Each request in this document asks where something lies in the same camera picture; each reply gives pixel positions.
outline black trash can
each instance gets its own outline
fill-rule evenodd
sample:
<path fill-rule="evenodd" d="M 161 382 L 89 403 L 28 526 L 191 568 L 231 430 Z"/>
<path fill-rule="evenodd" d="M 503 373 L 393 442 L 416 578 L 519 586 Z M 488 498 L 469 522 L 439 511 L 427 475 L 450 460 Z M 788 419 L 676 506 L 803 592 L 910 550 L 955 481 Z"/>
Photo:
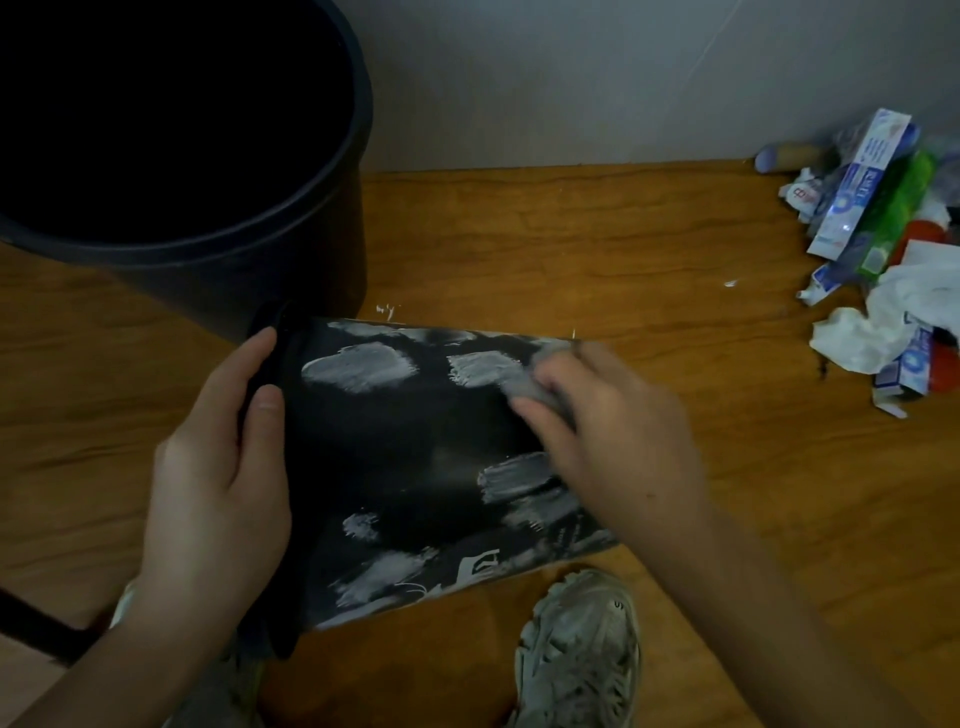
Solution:
<path fill-rule="evenodd" d="M 0 238 L 233 341 L 366 293 L 359 44 L 328 0 L 0 3 Z"/>

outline black pole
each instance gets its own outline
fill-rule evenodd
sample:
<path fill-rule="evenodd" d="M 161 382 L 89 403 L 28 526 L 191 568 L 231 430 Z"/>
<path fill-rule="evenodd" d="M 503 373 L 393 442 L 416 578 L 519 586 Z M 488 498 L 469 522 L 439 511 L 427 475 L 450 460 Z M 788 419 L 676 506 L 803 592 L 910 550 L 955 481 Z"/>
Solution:
<path fill-rule="evenodd" d="M 92 629 L 74 629 L 0 589 L 0 633 L 73 665 L 100 639 Z"/>

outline pile of trash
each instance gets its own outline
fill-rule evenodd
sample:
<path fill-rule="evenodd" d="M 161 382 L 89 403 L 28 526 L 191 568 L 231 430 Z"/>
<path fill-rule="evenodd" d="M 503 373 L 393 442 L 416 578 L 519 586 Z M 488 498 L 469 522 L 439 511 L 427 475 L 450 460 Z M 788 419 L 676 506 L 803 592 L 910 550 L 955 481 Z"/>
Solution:
<path fill-rule="evenodd" d="M 960 388 L 960 137 L 924 136 L 888 109 L 832 144 L 778 144 L 756 156 L 761 173 L 802 170 L 780 196 L 809 225 L 806 251 L 827 262 L 797 294 L 818 305 L 859 286 L 866 314 L 835 308 L 810 346 L 873 377 L 874 404 L 900 407 Z"/>

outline gray wall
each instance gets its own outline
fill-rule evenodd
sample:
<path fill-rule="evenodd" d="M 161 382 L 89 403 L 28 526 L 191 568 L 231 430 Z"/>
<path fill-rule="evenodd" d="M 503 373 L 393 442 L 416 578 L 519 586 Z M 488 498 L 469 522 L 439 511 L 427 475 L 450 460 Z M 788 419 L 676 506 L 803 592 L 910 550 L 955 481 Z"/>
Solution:
<path fill-rule="evenodd" d="M 742 158 L 880 105 L 960 131 L 957 0 L 337 0 L 365 167 Z"/>

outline wooden floor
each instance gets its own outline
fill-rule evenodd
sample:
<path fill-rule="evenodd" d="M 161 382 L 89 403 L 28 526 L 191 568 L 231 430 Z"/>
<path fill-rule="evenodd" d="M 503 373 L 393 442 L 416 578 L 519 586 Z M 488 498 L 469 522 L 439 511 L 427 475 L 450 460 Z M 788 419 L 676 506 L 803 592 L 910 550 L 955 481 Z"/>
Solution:
<path fill-rule="evenodd" d="M 793 298 L 816 261 L 737 162 L 422 173 L 365 184 L 361 316 L 595 338 L 689 407 L 716 497 L 843 639 L 960 725 L 960 398 L 872 408 Z M 85 624 L 137 569 L 157 441 L 228 346 L 98 273 L 0 248 L 0 584 Z M 643 566 L 638 724 L 756 722 Z M 520 627 L 558 569 L 304 637 L 270 667 L 281 726 L 493 726 Z M 0 643 L 0 724 L 58 669 Z"/>

